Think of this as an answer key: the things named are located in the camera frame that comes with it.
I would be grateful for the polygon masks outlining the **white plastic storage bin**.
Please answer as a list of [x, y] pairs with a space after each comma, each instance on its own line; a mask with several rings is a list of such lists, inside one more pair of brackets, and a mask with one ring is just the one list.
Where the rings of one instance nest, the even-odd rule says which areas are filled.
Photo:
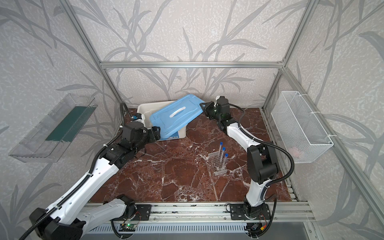
[[[139, 120], [139, 122], [142, 122], [147, 129], [152, 128], [153, 124], [150, 121], [150, 116], [155, 112], [157, 112], [158, 110], [170, 105], [173, 102], [174, 101], [166, 101], [166, 102], [156, 102], [156, 103], [147, 103], [147, 104], [139, 105], [137, 109], [137, 113], [141, 114], [141, 117], [142, 117], [142, 119]], [[186, 137], [186, 128], [187, 126], [184, 126], [177, 133], [174, 133], [167, 139], [161, 138], [160, 141], [183, 139]]]

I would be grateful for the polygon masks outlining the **blue plastic bin lid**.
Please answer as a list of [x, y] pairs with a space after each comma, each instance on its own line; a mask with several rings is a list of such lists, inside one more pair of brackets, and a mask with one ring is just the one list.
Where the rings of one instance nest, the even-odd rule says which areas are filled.
[[174, 133], [187, 126], [202, 112], [203, 100], [195, 95], [186, 95], [150, 116], [154, 127], [160, 127], [161, 139], [168, 139]]

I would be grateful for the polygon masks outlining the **clear acrylic test tube rack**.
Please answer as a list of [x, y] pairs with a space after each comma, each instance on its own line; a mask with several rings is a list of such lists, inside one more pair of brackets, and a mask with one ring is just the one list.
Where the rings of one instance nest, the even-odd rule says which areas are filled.
[[225, 175], [227, 173], [227, 167], [223, 169], [221, 162], [218, 160], [218, 151], [208, 154], [208, 165], [215, 176]]

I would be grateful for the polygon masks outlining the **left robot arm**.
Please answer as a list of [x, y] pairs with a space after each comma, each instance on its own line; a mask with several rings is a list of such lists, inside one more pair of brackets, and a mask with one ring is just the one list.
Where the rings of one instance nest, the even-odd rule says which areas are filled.
[[129, 123], [122, 122], [121, 140], [111, 140], [96, 153], [88, 172], [63, 196], [46, 209], [37, 208], [30, 215], [31, 227], [21, 235], [25, 240], [35, 232], [42, 240], [79, 240], [84, 234], [104, 222], [131, 219], [136, 216], [135, 201], [120, 195], [109, 203], [93, 209], [81, 210], [101, 186], [134, 159], [147, 144], [161, 138], [160, 127], [146, 128], [134, 114]]

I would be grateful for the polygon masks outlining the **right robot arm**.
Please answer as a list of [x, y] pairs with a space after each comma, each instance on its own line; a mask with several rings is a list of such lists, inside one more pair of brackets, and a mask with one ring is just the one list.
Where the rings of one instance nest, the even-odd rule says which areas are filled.
[[[230, 112], [232, 106], [233, 104], [224, 96], [219, 96], [215, 102], [200, 104], [205, 116], [216, 121], [219, 129], [235, 140], [247, 153], [251, 185], [241, 207], [240, 219], [250, 220], [245, 226], [246, 235], [251, 239], [259, 239], [270, 229], [277, 208], [277, 195], [266, 197], [266, 193], [271, 185], [283, 182], [293, 174], [295, 161], [287, 150], [272, 142], [263, 141], [246, 130], [242, 125], [245, 110], [239, 108], [242, 114], [235, 120]], [[279, 172], [277, 151], [286, 155], [290, 161], [289, 171], [280, 178], [277, 177]]]

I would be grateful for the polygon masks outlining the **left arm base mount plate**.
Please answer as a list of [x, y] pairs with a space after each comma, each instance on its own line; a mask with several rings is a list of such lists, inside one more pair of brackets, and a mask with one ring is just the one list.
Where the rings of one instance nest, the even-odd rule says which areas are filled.
[[151, 214], [152, 205], [138, 204], [130, 205], [124, 214], [119, 218], [121, 221], [148, 221]]

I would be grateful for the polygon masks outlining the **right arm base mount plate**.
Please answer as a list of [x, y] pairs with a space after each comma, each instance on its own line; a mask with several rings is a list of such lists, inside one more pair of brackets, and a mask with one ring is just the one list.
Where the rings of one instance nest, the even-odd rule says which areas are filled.
[[250, 207], [246, 203], [243, 204], [229, 204], [228, 212], [231, 214], [231, 220], [270, 220], [271, 210], [265, 203], [257, 206]]

